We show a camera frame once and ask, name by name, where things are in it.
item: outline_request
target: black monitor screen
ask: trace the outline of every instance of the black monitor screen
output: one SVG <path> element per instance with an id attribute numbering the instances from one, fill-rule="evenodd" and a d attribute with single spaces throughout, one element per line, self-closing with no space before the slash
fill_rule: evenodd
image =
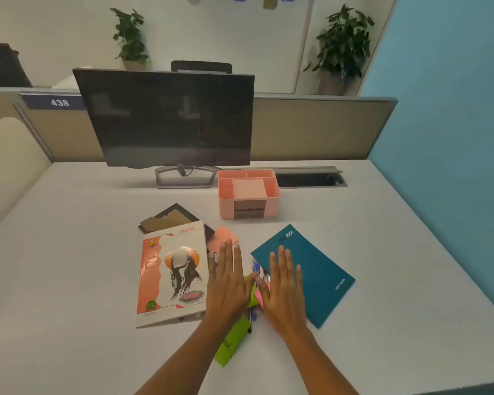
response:
<path id="1" fill-rule="evenodd" d="M 109 166 L 250 164 L 254 76 L 73 73 Z"/>

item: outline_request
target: hand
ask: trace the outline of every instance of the hand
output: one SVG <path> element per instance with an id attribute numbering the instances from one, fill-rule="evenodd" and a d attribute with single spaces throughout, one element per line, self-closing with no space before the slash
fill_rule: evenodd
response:
<path id="1" fill-rule="evenodd" d="M 209 285 L 207 286 L 207 312 L 214 324 L 230 328 L 238 321 L 251 299 L 251 290 L 257 273 L 243 279 L 242 254 L 239 244 L 234 246 L 228 239 L 221 244 L 216 264 L 214 256 L 209 258 Z"/>
<path id="2" fill-rule="evenodd" d="M 278 265 L 274 252 L 269 257 L 271 289 L 260 277 L 256 284 L 262 294 L 263 312 L 284 341 L 301 338 L 309 333 L 305 325 L 305 301 L 302 289 L 302 269 L 296 266 L 296 283 L 293 258 L 289 250 L 278 249 Z"/>

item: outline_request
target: office chair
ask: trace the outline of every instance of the office chair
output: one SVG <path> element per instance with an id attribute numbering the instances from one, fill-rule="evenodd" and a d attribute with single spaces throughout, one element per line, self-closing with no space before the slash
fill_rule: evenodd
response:
<path id="1" fill-rule="evenodd" d="M 170 65 L 172 72 L 198 71 L 198 72 L 223 72 L 232 73 L 232 65 L 224 62 L 207 61 L 172 61 Z"/>
<path id="2" fill-rule="evenodd" d="M 18 60 L 18 52 L 12 50 L 9 44 L 1 43 L 0 87 L 32 87 Z"/>

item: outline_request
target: potted plant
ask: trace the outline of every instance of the potted plant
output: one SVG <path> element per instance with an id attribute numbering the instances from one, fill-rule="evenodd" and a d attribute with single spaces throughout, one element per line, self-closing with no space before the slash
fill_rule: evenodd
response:
<path id="1" fill-rule="evenodd" d="M 370 56 L 367 28 L 375 23 L 371 17 L 345 4 L 327 19 L 329 28 L 316 37 L 320 41 L 320 53 L 312 71 L 321 69 L 320 94 L 342 95 L 355 76 L 362 77 L 360 69 Z"/>
<path id="2" fill-rule="evenodd" d="M 116 58 L 123 60 L 126 70 L 146 70 L 148 55 L 145 54 L 145 44 L 138 29 L 145 22 L 144 18 L 135 9 L 132 9 L 132 13 L 125 13 L 117 8 L 110 10 L 119 18 L 119 24 L 115 25 L 117 33 L 113 35 L 113 39 L 121 38 L 119 45 L 122 44 L 122 47 Z"/>

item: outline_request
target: blue wall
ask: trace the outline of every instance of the blue wall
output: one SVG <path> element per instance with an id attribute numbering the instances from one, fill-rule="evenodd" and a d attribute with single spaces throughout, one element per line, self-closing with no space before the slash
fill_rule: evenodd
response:
<path id="1" fill-rule="evenodd" d="M 370 159 L 494 303 L 494 0 L 399 0 L 362 87 Z"/>

